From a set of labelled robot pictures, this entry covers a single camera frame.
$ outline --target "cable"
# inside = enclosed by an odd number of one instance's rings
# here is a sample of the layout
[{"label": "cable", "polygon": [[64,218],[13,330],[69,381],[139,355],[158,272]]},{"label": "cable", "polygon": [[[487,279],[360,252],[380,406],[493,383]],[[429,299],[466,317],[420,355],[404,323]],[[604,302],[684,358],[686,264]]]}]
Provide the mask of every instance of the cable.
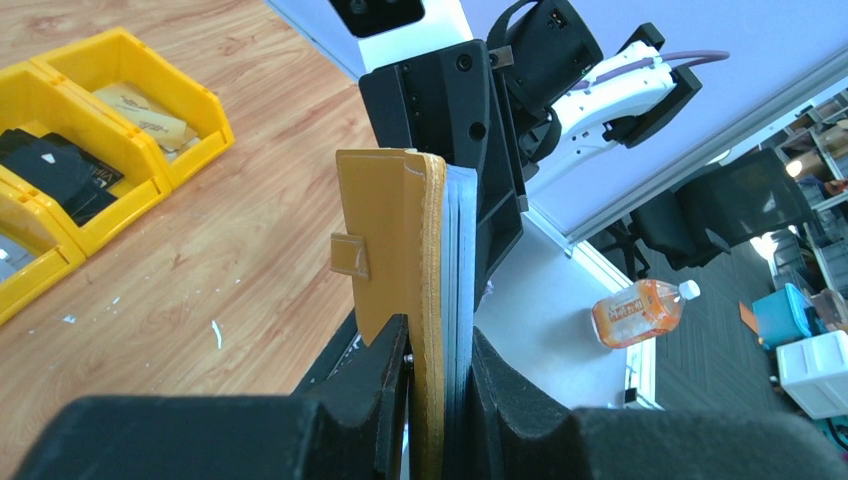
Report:
[{"label": "cable", "polygon": [[[689,62],[683,64],[684,67],[694,67],[697,65],[703,65],[705,63],[720,62],[722,60],[726,60],[729,57],[730,53],[722,50],[693,50],[689,52],[676,52],[669,53],[667,55],[660,55],[660,59],[663,62],[670,62],[674,60],[690,60]],[[577,82],[571,89],[582,90],[584,88],[589,88],[591,86],[599,85],[601,83],[612,80],[613,78],[624,75],[625,73],[630,73],[633,70],[638,70],[640,68],[651,66],[654,64],[655,58],[656,57],[645,57],[641,60],[636,60],[635,62],[628,63],[627,65],[622,65],[620,67],[610,70],[609,72],[598,75],[598,78],[596,78],[593,83],[589,83],[588,80],[582,80],[580,82]]]}]

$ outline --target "wooden table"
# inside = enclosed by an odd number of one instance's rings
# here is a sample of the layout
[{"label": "wooden table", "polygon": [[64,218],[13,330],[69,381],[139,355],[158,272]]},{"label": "wooden table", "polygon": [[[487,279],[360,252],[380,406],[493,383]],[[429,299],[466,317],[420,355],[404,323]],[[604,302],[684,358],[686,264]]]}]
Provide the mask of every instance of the wooden table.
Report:
[{"label": "wooden table", "polygon": [[220,97],[236,144],[0,328],[2,478],[83,395],[294,388],[353,306],[334,152],[375,145],[356,86],[260,0],[32,3],[0,0],[0,66],[124,26]]}]

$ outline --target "plastic bottle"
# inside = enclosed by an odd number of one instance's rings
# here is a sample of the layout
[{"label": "plastic bottle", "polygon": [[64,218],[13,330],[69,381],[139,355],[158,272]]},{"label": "plastic bottle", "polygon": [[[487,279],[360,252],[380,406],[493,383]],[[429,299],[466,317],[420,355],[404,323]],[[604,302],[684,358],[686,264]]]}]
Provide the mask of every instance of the plastic bottle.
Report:
[{"label": "plastic bottle", "polygon": [[626,348],[664,335],[680,323],[686,301],[700,294],[701,289],[693,280],[679,286],[639,280],[595,304],[595,333],[610,348]]}]

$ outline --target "person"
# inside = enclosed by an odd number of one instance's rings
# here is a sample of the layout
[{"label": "person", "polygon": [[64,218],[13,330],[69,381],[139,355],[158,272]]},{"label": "person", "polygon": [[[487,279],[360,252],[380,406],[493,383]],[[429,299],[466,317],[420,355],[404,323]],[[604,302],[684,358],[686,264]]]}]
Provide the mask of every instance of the person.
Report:
[{"label": "person", "polygon": [[822,192],[822,196],[827,199],[839,195],[848,189],[848,180],[831,180],[829,182],[822,182],[813,175],[807,175],[798,180],[798,185],[818,187],[819,191]]}]

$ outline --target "yellow storage bin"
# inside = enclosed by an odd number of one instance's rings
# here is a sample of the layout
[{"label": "yellow storage bin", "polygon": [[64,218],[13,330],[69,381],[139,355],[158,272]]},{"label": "yellow storage bin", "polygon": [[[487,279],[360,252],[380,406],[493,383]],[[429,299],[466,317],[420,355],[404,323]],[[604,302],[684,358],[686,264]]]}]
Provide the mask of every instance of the yellow storage bin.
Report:
[{"label": "yellow storage bin", "polygon": [[29,195],[4,184],[0,184],[0,235],[34,257],[17,273],[0,281],[2,325],[82,264],[85,255],[44,207]]},{"label": "yellow storage bin", "polygon": [[150,150],[166,165],[173,188],[233,145],[233,131],[218,97],[123,28],[39,55],[31,62],[54,79],[69,84],[80,98],[127,128],[135,125],[91,92],[116,83],[130,83],[185,121],[198,133],[200,142],[170,163],[156,141],[144,134]]},{"label": "yellow storage bin", "polygon": [[109,192],[117,200],[82,227],[46,194],[0,167],[0,183],[39,203],[86,255],[92,255],[171,191],[161,158],[147,138],[102,115],[62,81],[23,63],[0,70],[0,132],[20,128],[41,137],[55,132],[124,174]]}]

